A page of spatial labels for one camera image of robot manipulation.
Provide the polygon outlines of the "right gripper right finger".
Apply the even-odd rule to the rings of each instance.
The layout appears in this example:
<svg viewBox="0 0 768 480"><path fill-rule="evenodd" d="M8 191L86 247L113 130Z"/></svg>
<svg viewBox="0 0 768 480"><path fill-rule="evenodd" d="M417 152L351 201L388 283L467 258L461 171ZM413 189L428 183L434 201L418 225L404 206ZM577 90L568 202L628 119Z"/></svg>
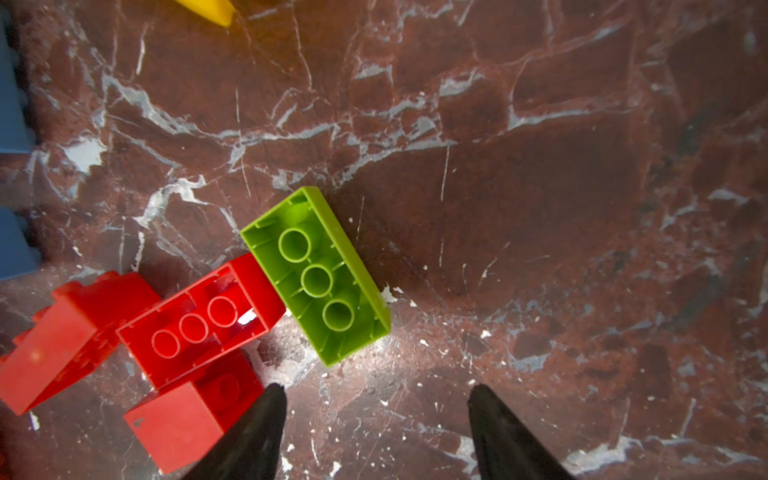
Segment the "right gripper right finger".
<svg viewBox="0 0 768 480"><path fill-rule="evenodd" d="M472 388L468 413L481 479L574 479L487 385Z"/></svg>

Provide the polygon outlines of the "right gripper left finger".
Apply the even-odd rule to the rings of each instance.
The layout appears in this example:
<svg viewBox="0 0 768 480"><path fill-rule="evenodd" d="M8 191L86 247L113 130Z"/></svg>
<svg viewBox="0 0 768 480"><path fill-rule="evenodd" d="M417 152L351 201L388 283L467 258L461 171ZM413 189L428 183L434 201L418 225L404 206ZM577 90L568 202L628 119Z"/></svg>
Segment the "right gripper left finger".
<svg viewBox="0 0 768 480"><path fill-rule="evenodd" d="M272 383L182 479L274 479L286 417L285 388Z"/></svg>

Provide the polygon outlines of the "green lego brick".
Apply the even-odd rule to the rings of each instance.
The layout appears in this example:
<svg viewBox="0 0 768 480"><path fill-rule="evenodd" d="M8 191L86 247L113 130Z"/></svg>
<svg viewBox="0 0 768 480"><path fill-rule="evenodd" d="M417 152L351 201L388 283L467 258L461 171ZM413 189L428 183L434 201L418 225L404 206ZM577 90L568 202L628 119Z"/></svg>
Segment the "green lego brick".
<svg viewBox="0 0 768 480"><path fill-rule="evenodd" d="M391 313L319 188L302 187L240 231L320 360L391 332Z"/></svg>

